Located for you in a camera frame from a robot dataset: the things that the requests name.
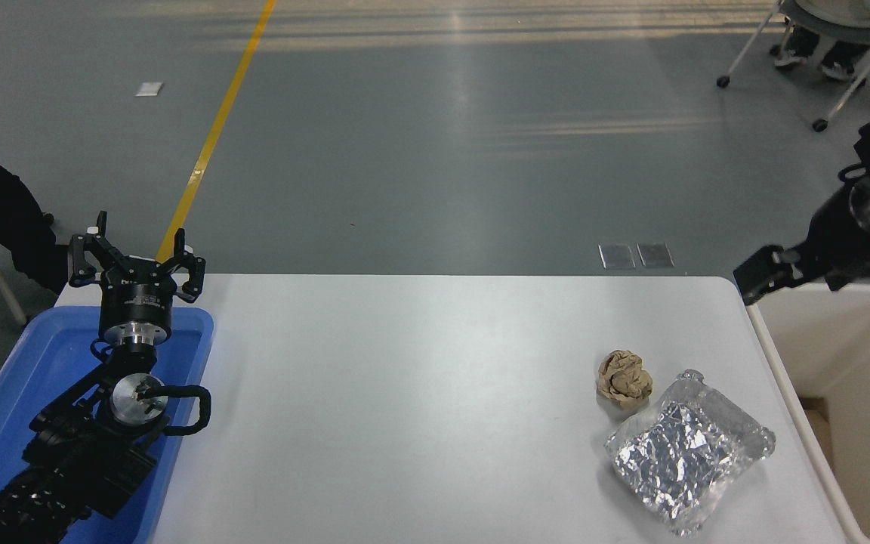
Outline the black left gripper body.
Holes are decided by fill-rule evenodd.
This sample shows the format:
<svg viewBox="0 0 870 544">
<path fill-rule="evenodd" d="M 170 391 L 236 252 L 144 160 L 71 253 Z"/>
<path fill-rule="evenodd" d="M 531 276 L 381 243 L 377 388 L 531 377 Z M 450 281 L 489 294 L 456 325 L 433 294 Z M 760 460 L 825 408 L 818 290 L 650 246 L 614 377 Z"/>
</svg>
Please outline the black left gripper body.
<svg viewBox="0 0 870 544">
<path fill-rule="evenodd" d="M 117 267 L 100 273 L 100 333 L 128 323 L 152 324 L 163 333 L 171 333 L 176 282 L 165 272 L 156 272 L 151 261 L 139 261 L 128 269 L 136 276 L 128 278 Z"/>
</svg>

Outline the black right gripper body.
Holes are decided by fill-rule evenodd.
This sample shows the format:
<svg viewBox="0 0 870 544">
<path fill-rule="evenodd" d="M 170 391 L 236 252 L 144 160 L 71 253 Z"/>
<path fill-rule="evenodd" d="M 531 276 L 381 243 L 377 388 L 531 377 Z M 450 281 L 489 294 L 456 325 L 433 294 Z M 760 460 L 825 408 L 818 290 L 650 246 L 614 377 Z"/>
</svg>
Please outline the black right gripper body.
<svg viewBox="0 0 870 544">
<path fill-rule="evenodd" d="M 861 230 L 850 212 L 849 189 L 837 190 L 815 212 L 807 244 L 813 276 L 822 277 L 832 292 L 870 280 L 870 234 Z"/>
</svg>

